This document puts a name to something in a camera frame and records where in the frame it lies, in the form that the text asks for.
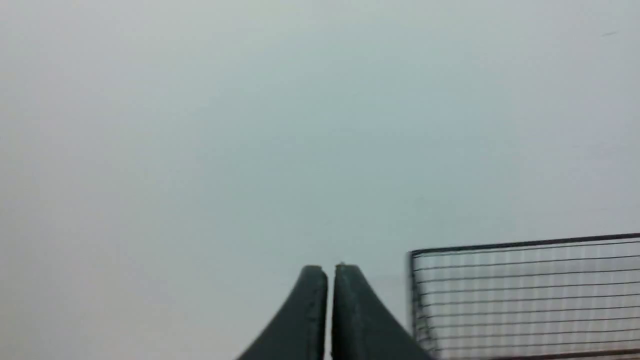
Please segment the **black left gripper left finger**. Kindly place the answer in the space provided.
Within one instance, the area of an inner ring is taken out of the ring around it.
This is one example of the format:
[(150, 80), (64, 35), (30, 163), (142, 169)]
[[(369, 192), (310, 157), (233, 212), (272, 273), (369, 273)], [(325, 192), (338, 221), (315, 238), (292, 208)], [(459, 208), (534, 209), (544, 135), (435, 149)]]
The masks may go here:
[(329, 280), (305, 265), (290, 294), (240, 360), (322, 360), (325, 356)]

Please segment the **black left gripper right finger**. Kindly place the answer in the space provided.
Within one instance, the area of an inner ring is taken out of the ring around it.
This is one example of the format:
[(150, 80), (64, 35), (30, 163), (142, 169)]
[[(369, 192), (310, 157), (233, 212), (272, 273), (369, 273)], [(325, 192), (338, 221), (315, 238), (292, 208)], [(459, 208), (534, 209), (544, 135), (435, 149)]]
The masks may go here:
[(431, 360), (395, 319), (361, 269), (334, 269), (331, 357), (334, 360)]

